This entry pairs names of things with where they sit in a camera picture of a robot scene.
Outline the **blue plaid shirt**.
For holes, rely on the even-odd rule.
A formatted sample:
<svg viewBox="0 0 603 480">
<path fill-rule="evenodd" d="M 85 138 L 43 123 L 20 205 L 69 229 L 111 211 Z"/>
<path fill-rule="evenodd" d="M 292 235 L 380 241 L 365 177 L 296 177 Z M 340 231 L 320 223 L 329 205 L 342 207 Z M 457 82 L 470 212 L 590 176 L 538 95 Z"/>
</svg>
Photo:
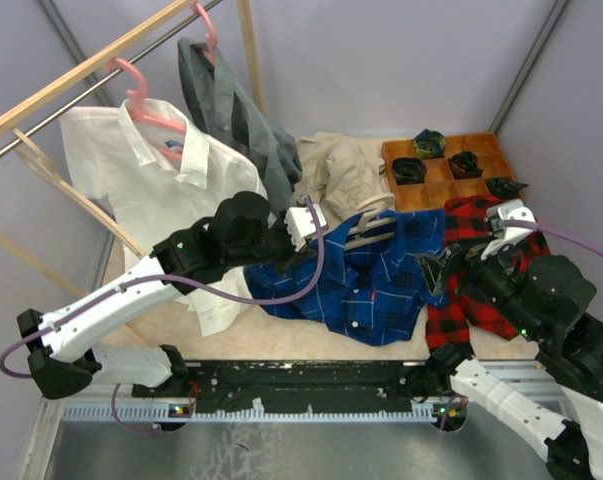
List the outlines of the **blue plaid shirt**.
<svg viewBox="0 0 603 480">
<path fill-rule="evenodd" d="M 445 306 L 446 294 L 431 294 L 417 257 L 443 248 L 445 214 L 441 209 L 396 213 L 383 218 L 389 239 L 348 250 L 353 216 L 324 237 L 325 259 L 318 283 L 304 297 L 267 305 L 281 319 L 311 320 L 330 331 L 372 346 L 408 341 L 422 308 Z"/>
</svg>

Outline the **beige hanger front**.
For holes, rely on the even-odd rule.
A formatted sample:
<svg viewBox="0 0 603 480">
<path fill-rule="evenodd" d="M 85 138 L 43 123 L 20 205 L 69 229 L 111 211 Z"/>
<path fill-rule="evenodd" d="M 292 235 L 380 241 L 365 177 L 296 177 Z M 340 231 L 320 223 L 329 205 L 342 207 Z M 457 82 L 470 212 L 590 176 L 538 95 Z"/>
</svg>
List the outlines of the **beige hanger front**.
<svg viewBox="0 0 603 480">
<path fill-rule="evenodd" d="M 393 231 L 384 231 L 383 233 L 371 235 L 368 235 L 368 232 L 379 230 L 395 222 L 394 218 L 380 217 L 382 213 L 395 205 L 395 201 L 396 197 L 393 193 L 377 194 L 362 201 L 357 206 L 357 211 L 361 216 L 357 225 L 349 231 L 345 250 L 354 250 L 391 239 L 394 236 Z"/>
</svg>

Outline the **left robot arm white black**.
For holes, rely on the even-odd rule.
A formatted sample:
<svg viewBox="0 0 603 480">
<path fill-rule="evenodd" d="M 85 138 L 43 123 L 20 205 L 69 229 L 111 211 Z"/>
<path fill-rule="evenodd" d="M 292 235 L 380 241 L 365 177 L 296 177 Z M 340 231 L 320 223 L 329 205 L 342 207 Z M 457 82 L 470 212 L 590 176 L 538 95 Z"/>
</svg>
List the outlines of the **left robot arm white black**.
<svg viewBox="0 0 603 480">
<path fill-rule="evenodd" d="M 172 233 L 84 298 L 49 313 L 21 313 L 17 324 L 20 342 L 29 351 L 28 378 L 49 400 L 71 397 L 92 384 L 130 385 L 136 397 L 182 394 L 190 373 L 176 347 L 112 347 L 102 339 L 152 308 L 195 291 L 241 302 L 215 283 L 239 267 L 287 267 L 307 252 L 312 238 L 323 255 L 325 224 L 310 199 L 279 214 L 254 192 L 223 200 L 213 216 Z"/>
</svg>

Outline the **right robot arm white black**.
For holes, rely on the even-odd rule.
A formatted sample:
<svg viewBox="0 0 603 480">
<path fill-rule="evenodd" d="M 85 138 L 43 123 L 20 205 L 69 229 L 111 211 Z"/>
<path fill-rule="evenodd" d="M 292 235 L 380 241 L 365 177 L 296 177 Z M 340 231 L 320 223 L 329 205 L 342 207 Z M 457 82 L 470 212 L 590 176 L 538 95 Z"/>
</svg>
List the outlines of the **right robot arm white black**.
<svg viewBox="0 0 603 480">
<path fill-rule="evenodd" d="M 603 479 L 603 322 L 587 311 L 596 294 L 578 267 L 562 255 L 534 258 L 525 271 L 509 247 L 480 257 L 453 245 L 418 258 L 428 288 L 442 290 L 452 274 L 461 290 L 485 300 L 527 341 L 560 386 L 573 418 L 550 411 L 498 379 L 454 344 L 427 360 L 429 387 L 464 396 L 524 440 L 555 479 Z"/>
</svg>

